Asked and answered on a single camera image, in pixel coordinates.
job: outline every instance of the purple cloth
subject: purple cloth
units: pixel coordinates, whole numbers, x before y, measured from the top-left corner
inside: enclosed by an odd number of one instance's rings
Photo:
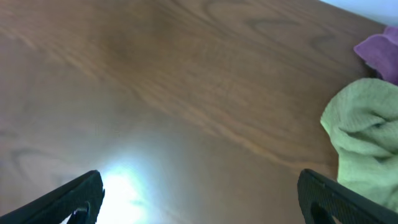
[[[398,27],[387,27],[355,46],[354,51],[376,69],[383,80],[398,85]]]

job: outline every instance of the microfiber cloth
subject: microfiber cloth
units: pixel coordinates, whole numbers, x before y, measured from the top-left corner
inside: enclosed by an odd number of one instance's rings
[[[357,80],[329,102],[321,124],[339,154],[337,181],[398,212],[398,86]]]
[[[376,69],[383,80],[398,85],[398,27],[386,27],[383,34],[370,36],[354,51]]]

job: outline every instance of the wooden table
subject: wooden table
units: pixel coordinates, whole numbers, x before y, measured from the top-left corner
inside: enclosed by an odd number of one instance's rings
[[[98,169],[98,223],[303,223],[381,30],[312,0],[2,0],[0,214]]]

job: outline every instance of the white wall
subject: white wall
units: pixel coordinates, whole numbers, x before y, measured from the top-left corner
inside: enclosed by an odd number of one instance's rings
[[[321,0],[369,19],[398,26],[398,0]]]

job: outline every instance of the green cloth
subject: green cloth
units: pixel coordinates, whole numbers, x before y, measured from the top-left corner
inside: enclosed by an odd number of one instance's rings
[[[337,181],[398,212],[398,86],[355,81],[329,102],[321,124],[339,154]]]

